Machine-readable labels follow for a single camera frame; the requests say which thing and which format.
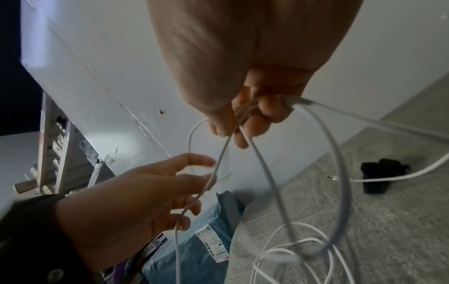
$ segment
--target button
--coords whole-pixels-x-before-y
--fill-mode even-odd
[[[47,283],[56,283],[62,279],[62,276],[64,276],[62,269],[52,270],[47,275]]]

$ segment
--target black sleeve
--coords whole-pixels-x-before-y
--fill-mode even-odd
[[[62,198],[15,202],[0,220],[0,283],[94,283],[56,219]]]

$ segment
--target white wall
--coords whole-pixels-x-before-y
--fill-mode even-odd
[[[387,114],[449,71],[448,11],[447,0],[365,0],[305,97],[372,118]],[[22,0],[22,63],[97,152],[112,157],[115,174],[185,152],[202,119],[179,98],[144,0]],[[321,115],[340,142],[363,128]],[[296,113],[256,143],[278,183],[326,151]],[[217,157],[222,144],[202,125],[192,150]],[[232,175],[217,190],[267,192],[250,150],[231,146],[224,167]]]
[[[0,137],[0,212],[17,196],[13,185],[37,163],[38,141],[39,132]]]

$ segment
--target hand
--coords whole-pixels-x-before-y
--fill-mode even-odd
[[[186,231],[190,219],[172,214],[199,194],[210,175],[176,175],[187,166],[212,167],[215,160],[198,154],[183,154],[132,169],[122,175],[60,200],[58,221],[92,272],[109,268],[157,237],[173,230]],[[191,208],[201,212],[201,202]]]
[[[286,119],[274,95],[302,95],[328,61],[362,0],[147,0],[162,55],[183,99],[231,135],[234,113],[260,97],[250,137]],[[248,147],[238,131],[235,142]]]

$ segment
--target gray carpet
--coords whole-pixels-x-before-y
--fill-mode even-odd
[[[388,114],[386,121],[449,134],[449,74]],[[360,165],[380,158],[396,159],[418,171],[449,152],[449,146],[427,140],[366,129],[342,145],[350,176],[361,178]],[[353,208],[349,228],[340,248],[357,283],[432,284],[449,281],[449,164],[427,175],[393,183],[387,193],[370,196],[361,183],[353,184]],[[332,231],[339,196],[338,183],[329,155],[325,155],[291,179],[282,197],[293,221]],[[254,255],[245,250],[250,241],[262,248],[282,223],[271,197],[250,203],[232,240],[226,283],[248,283]],[[317,236],[297,228],[299,238]],[[284,232],[271,246],[287,242]],[[315,245],[305,245],[310,249]],[[346,274],[335,259],[333,283],[347,283]],[[322,281],[328,257],[311,266]],[[305,283],[296,265],[266,261],[261,268],[283,284]],[[257,283],[268,283],[259,277]]]

